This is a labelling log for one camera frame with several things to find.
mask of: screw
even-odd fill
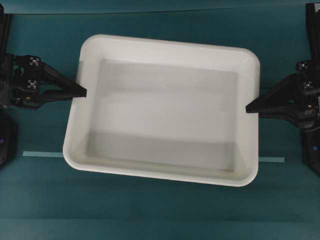
[[[304,63],[298,63],[298,66],[299,66],[300,70],[308,68],[308,65],[307,65],[306,61]]]
[[[38,67],[39,66],[39,58],[33,57],[33,56],[30,57],[30,65]]]
[[[304,88],[304,90],[313,89],[314,87],[313,87],[313,85],[312,85],[312,81],[305,81],[305,82],[303,83],[303,88]]]

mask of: green tabletop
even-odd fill
[[[14,15],[7,51],[41,56],[75,78],[81,45],[95,34],[242,47],[258,56],[265,91],[310,58],[305,5],[297,2]],[[19,137],[16,158],[0,170],[1,240],[320,239],[320,178],[302,163],[300,132],[289,123],[260,120],[259,155],[285,163],[260,163],[256,179],[240,188],[78,171],[63,158],[23,156],[62,151],[70,105],[7,110]]]

